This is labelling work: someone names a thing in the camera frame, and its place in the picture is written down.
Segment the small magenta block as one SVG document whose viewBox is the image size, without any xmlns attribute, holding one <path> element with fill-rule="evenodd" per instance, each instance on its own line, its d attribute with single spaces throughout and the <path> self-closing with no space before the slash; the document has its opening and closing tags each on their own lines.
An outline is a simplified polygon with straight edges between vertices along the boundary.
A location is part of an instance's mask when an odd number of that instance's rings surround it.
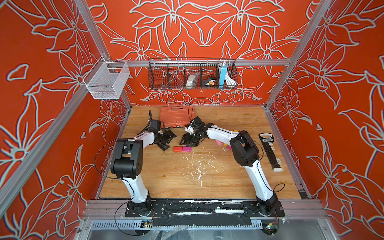
<svg viewBox="0 0 384 240">
<path fill-rule="evenodd" d="M 183 152 L 191 152 L 192 147 L 182 147 Z"/>
</svg>

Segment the small red block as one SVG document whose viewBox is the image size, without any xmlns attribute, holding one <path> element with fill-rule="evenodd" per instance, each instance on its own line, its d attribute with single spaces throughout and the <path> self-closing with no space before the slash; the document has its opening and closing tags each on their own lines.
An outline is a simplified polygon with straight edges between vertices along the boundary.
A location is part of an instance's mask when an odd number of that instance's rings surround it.
<svg viewBox="0 0 384 240">
<path fill-rule="evenodd" d="M 173 147 L 173 152 L 182 152 L 183 147 Z"/>
</svg>

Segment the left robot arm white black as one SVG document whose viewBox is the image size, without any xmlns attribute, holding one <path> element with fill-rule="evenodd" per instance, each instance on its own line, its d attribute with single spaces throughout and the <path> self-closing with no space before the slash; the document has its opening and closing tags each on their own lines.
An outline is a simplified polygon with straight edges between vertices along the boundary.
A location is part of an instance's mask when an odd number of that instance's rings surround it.
<svg viewBox="0 0 384 240">
<path fill-rule="evenodd" d="M 127 203 L 129 214 L 135 217 L 147 217 L 152 211 L 151 196 L 145 187 L 141 172 L 144 162 L 144 148 L 157 145 L 161 150 L 170 148 L 169 143 L 177 135 L 171 130 L 144 130 L 131 139 L 118 139 L 110 165 L 111 173 L 121 180 L 130 193 Z"/>
</svg>

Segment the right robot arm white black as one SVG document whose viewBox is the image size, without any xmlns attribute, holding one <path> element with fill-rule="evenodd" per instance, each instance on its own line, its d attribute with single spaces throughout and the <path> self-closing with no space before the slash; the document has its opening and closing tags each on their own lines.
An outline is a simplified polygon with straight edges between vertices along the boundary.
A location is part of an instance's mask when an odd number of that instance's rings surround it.
<svg viewBox="0 0 384 240">
<path fill-rule="evenodd" d="M 229 145 L 236 162 L 245 168 L 255 188 L 259 213 L 269 216 L 275 212 L 275 206 L 279 199 L 275 191 L 269 185 L 260 164 L 259 148 L 248 132 L 233 132 L 225 130 L 212 123 L 194 127 L 189 124 L 185 127 L 186 133 L 180 142 L 187 147 L 196 147 L 204 139 L 217 140 Z"/>
</svg>

